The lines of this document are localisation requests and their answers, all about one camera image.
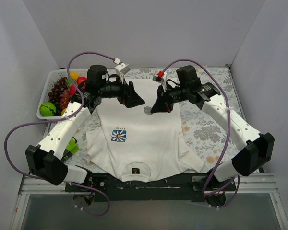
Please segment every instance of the flower graphic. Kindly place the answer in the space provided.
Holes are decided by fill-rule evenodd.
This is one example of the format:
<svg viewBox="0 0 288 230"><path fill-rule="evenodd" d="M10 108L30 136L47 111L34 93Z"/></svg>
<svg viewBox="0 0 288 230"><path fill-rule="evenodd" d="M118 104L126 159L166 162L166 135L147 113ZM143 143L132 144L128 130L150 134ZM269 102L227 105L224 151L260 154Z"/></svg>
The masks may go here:
<svg viewBox="0 0 288 230"><path fill-rule="evenodd" d="M127 139L126 130L113 130L111 137L112 141L125 142Z"/></svg>

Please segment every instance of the plastic basket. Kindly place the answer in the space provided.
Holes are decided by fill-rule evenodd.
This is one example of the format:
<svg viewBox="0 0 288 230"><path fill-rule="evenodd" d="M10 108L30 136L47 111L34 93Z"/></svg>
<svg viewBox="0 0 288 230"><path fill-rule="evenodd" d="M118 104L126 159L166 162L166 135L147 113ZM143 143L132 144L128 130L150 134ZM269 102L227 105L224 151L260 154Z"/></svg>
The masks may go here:
<svg viewBox="0 0 288 230"><path fill-rule="evenodd" d="M80 76L86 77L87 76L87 70L88 69L70 69L70 72L75 71ZM36 112L36 115L39 119L54 120L54 119L61 118L61 116L42 116L40 114L39 108L40 108L42 103L49 101L48 93L51 91L53 85L57 82L57 80L62 78L62 77L68 77L66 69L55 70L55 71L52 71L48 74L48 77L46 79L46 83L45 83L45 86L44 86L44 89L42 92L42 96L40 97L40 100L39 100L37 112Z"/></svg>

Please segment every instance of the wall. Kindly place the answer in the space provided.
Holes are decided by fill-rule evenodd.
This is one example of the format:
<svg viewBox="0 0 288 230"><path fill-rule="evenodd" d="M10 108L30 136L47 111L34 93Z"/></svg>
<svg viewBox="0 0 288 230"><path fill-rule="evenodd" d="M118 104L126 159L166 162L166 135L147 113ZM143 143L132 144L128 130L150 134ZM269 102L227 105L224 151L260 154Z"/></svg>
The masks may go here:
<svg viewBox="0 0 288 230"><path fill-rule="evenodd" d="M0 0L0 230L8 229L22 176L8 164L3 142L14 126L36 120L47 74L58 66L21 0ZM42 127L11 136L12 160L28 172L25 148L37 143Z"/></svg>
<svg viewBox="0 0 288 230"><path fill-rule="evenodd" d="M210 66L232 63L264 0L24 3L60 67L87 50L118 57L132 67L164 67L178 58ZM110 64L104 58L83 56L74 66L97 62Z"/></svg>
<svg viewBox="0 0 288 230"><path fill-rule="evenodd" d="M266 169L288 218L288 0L267 0L232 65L247 120L275 137Z"/></svg>

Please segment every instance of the floral tablecloth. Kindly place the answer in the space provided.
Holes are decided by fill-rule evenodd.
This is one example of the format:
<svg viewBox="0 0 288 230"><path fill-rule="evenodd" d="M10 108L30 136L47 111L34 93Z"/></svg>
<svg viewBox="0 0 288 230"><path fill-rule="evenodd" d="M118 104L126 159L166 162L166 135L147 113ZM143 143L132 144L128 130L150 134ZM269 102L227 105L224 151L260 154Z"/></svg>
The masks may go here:
<svg viewBox="0 0 288 230"><path fill-rule="evenodd" d="M149 69L131 69L126 78L134 79L151 79L156 70ZM241 110L235 95L231 79L229 77L227 68L208 68L211 74L216 78L220 85L225 90L230 106L241 115ZM212 82L209 76L201 69L196 69L198 77L201 78L202 83ZM176 69L168 69L168 78L177 78ZM190 148L198 154L204 161L204 166L201 172L207 172L211 169L219 158L220 152L224 146L226 133L225 131L207 114L199 110L194 104L189 102L180 103L181 127L185 142ZM66 163L70 165L79 165L85 167L95 173L104 173L97 165L92 162L87 164L83 160L83 156L87 152L86 132L99 128L100 120L96 112L94 112L76 132L74 137L78 140L80 150ZM230 140L226 154L223 161L231 159L238 153L234 143Z"/></svg>

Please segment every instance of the basket of fruit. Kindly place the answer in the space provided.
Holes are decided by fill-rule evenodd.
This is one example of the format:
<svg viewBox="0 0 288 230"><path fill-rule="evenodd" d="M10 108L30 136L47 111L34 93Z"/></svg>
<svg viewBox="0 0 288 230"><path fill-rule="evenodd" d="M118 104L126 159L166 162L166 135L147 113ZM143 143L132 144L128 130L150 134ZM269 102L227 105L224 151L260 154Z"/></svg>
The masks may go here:
<svg viewBox="0 0 288 230"><path fill-rule="evenodd" d="M70 73L78 85L87 77L87 69L71 69ZM66 69L50 72L39 101L37 117L47 120L59 119L75 92L76 88L68 78Z"/></svg>

